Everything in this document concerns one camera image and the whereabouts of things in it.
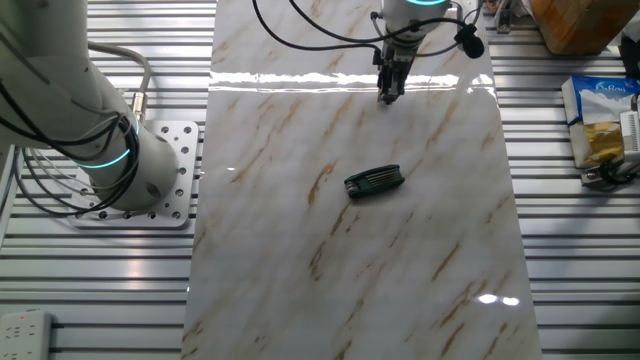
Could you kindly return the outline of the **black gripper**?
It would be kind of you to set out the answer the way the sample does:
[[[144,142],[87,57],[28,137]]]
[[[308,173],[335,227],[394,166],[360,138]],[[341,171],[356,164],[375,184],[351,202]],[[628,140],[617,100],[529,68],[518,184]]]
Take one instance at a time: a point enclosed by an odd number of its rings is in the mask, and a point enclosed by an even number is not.
[[[417,42],[385,42],[374,52],[373,64],[378,69],[378,101],[393,104],[405,93],[405,82],[413,65]]]

